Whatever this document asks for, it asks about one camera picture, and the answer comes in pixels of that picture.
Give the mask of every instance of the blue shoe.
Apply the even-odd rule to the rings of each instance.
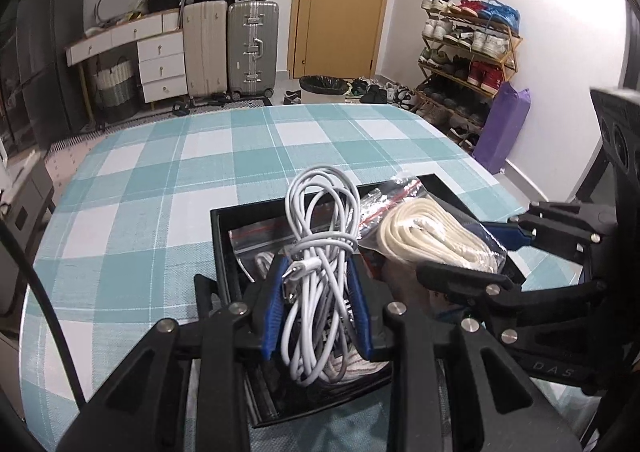
[[[520,30],[520,12],[511,6],[501,3],[499,0],[489,0],[486,4],[486,9],[480,10],[478,16],[509,26],[516,35]]]

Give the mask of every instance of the wooden door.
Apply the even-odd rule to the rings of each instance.
[[[369,76],[386,0],[300,0],[294,77]]]

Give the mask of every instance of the suitcase handle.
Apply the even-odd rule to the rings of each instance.
[[[254,38],[254,42],[258,45],[258,54],[255,56],[255,59],[258,60],[258,58],[262,58],[262,55],[264,55],[264,42],[259,38]]]

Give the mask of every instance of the table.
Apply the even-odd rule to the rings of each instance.
[[[503,221],[522,211],[465,152],[418,116],[393,106],[239,109],[118,132],[79,167],[35,263],[85,396],[158,319],[196,319],[193,275],[216,276],[211,209],[283,197],[297,172],[320,163],[340,167],[357,184],[400,171],[437,174],[480,220]],[[575,279],[568,263],[530,248],[514,259],[529,274],[528,288]],[[31,295],[20,344],[26,421],[52,450],[76,407]],[[384,388],[311,418],[251,430],[254,450],[383,451],[389,392]],[[188,449],[194,407],[191,396]]]

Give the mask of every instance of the red sneaker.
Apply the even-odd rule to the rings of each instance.
[[[502,85],[503,79],[504,76],[502,74],[502,70],[498,66],[489,66],[486,64],[486,71],[480,87],[487,92],[497,93],[498,89],[500,89],[500,86]]]
[[[484,10],[486,5],[481,0],[461,0],[459,8],[465,15],[477,17],[478,12]]]
[[[483,62],[472,62],[471,67],[469,68],[469,76],[466,78],[466,81],[473,86],[480,87],[486,70],[486,64]]]

